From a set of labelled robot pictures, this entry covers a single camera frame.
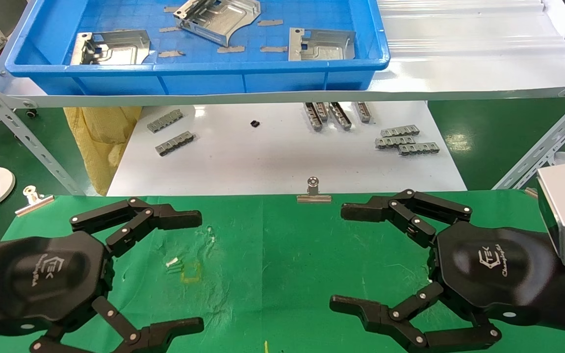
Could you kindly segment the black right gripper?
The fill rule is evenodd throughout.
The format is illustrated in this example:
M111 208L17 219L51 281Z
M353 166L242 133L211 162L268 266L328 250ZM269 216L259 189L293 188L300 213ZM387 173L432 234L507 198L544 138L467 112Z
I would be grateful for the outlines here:
M357 316L365 331L391 337L408 353L487 350L502 338L489 319L543 326L550 316L549 286L558 270L548 236L512 227L477 227L468 223L471 213L469 206L411 189L390 197L373 195L366 203L344 203L344 220L388 222L422 248L435 247L439 283L428 284L392 308L333 295L330 309ZM452 226L437 235L424 218ZM440 299L472 327L426 333L414 327L411 320Z

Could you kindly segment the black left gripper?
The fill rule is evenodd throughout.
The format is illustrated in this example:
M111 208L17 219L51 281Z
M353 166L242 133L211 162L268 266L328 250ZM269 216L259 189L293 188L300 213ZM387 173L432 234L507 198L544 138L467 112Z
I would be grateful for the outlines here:
M170 320L136 329L106 299L115 274L112 257L126 254L155 229L202 223L198 210L177 211L167 203L130 198L74 215L70 225L76 232L70 235L0 242L0 336L47 330L30 346L31 353L87 353L61 339L97 313L123 338L114 353L165 353L176 337L204 331L204 320ZM106 246L91 235L115 226L120 228Z

